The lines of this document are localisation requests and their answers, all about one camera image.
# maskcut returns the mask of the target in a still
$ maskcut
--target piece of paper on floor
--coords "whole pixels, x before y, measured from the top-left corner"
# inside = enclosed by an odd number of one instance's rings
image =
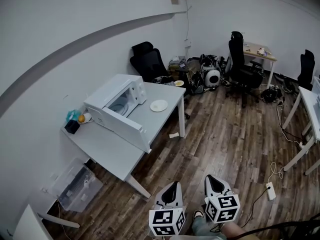
[[[179,137],[179,132],[176,132],[174,134],[169,134],[169,138]]]

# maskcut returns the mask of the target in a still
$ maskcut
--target sneaker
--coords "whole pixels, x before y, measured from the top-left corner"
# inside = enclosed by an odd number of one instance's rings
[[[201,210],[195,210],[194,213],[193,213],[193,219],[195,219],[196,217],[202,217],[202,218],[204,218],[205,215],[204,215],[204,213],[203,213]]]

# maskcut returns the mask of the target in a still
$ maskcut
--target office chair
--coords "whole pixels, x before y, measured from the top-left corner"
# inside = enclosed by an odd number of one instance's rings
[[[142,76],[143,81],[152,83],[155,78],[169,77],[159,50],[154,48],[150,42],[146,41],[132,46],[132,50],[133,56],[130,58],[130,63]],[[189,114],[184,113],[184,115],[186,119],[190,118]]]
[[[305,50],[305,53],[300,55],[300,61],[301,74],[298,76],[298,84],[299,86],[311,91],[311,82],[315,67],[315,56],[311,51]]]
[[[231,91],[228,91],[225,96],[228,97],[229,94],[233,94],[233,92],[237,90],[242,94],[243,108],[245,108],[247,105],[246,94],[255,97],[255,102],[258,103],[259,97],[257,95],[254,95],[251,92],[251,89],[258,88],[262,83],[262,65],[255,61],[250,61],[252,66],[245,65],[243,36],[240,32],[232,32],[231,40],[229,41],[229,50],[233,65],[228,75],[231,78],[232,82],[236,82],[236,84],[231,87]]]

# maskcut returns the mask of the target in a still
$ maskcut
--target pants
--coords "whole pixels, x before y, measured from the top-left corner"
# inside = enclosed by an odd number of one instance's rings
[[[210,232],[211,228],[203,217],[196,217],[192,224],[192,230],[197,237],[219,237],[223,240],[227,238],[222,233]]]

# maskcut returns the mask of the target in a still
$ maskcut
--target white wall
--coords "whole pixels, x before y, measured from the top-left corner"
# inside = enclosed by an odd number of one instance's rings
[[[179,1],[0,0],[0,95],[65,45],[119,23],[185,11]]]
[[[244,40],[268,46],[278,59],[274,71],[293,79],[301,72],[305,49],[320,56],[320,6],[313,0],[187,0],[189,54],[229,55],[232,31]]]
[[[51,207],[53,198],[40,189],[51,185],[52,173],[60,174],[75,157],[87,159],[60,127],[68,110],[80,107],[112,76],[137,74],[129,62],[131,46],[151,42],[165,66],[174,55],[184,54],[172,17],[145,17],[85,36],[28,70],[13,85],[17,95],[1,97],[0,107],[13,102],[0,118],[2,235],[6,229],[14,232],[27,203],[43,212]]]

